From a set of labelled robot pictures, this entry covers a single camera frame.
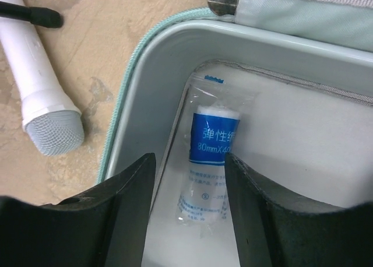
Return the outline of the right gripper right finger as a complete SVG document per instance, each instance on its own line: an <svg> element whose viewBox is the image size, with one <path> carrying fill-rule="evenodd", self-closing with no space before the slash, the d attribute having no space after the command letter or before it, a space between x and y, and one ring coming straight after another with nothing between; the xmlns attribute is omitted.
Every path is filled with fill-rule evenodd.
<svg viewBox="0 0 373 267"><path fill-rule="evenodd" d="M372 202L341 208L272 181L226 156L241 266L371 266Z"/></svg>

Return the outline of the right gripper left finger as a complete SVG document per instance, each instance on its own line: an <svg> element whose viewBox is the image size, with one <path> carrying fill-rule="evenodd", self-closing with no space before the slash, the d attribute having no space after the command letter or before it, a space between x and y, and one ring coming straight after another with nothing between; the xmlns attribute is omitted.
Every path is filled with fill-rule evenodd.
<svg viewBox="0 0 373 267"><path fill-rule="evenodd" d="M148 153L56 205L2 196L1 265L140 266L155 174Z"/></svg>

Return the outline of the blue label bandage roll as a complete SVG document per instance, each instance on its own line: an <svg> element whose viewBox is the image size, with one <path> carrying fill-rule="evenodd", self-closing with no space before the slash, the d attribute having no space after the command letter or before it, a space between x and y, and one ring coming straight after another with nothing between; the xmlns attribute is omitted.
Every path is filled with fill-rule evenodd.
<svg viewBox="0 0 373 267"><path fill-rule="evenodd" d="M188 88L188 171L178 200L178 221L212 224L225 218L225 157L240 122L241 100L218 78L193 73Z"/></svg>

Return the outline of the mint green medicine case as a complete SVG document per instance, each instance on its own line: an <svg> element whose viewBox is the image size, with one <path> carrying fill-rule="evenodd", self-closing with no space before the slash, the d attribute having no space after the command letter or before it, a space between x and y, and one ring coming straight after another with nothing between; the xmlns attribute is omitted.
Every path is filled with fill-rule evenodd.
<svg viewBox="0 0 373 267"><path fill-rule="evenodd" d="M140 266L241 266L228 194L225 218L178 221L193 73L241 100L226 155L319 202L372 202L372 0L207 0L142 38L107 133L100 181L156 158Z"/></svg>

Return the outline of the white microphone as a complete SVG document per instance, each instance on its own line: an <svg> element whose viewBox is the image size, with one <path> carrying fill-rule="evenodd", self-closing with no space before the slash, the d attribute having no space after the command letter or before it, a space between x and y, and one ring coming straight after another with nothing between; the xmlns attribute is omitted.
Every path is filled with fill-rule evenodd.
<svg viewBox="0 0 373 267"><path fill-rule="evenodd" d="M36 148L46 156L78 148L85 138L82 113L59 84L36 25L1 17L1 44L20 94L23 130Z"/></svg>

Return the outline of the black perforated music stand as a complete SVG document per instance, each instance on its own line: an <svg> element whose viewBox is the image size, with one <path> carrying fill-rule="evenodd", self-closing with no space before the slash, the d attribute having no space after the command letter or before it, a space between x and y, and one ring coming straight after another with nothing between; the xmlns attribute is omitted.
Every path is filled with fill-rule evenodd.
<svg viewBox="0 0 373 267"><path fill-rule="evenodd" d="M29 22L36 26L58 29L64 25L63 16L52 9L27 7L1 1L1 17Z"/></svg>

